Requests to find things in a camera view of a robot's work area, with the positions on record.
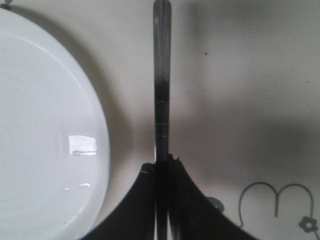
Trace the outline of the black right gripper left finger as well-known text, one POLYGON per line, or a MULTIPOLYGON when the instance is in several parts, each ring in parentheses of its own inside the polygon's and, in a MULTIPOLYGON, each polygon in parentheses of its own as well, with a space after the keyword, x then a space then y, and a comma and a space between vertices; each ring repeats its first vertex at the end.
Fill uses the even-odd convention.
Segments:
POLYGON ((87 240, 153 240, 156 166, 144 163, 132 187, 87 240))

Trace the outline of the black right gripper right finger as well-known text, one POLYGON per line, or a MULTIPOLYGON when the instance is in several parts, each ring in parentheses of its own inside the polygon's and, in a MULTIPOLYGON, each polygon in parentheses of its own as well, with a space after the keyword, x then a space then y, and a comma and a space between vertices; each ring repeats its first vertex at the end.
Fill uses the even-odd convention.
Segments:
POLYGON ((168 213, 174 240, 253 240, 202 194, 182 162, 168 155, 168 213))

